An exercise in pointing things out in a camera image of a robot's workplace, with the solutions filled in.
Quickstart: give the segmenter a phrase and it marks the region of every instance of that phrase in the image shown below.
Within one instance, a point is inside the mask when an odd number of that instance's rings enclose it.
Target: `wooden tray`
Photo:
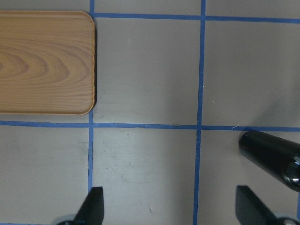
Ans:
[[[85,114],[94,103],[87,13],[0,11],[0,113]]]

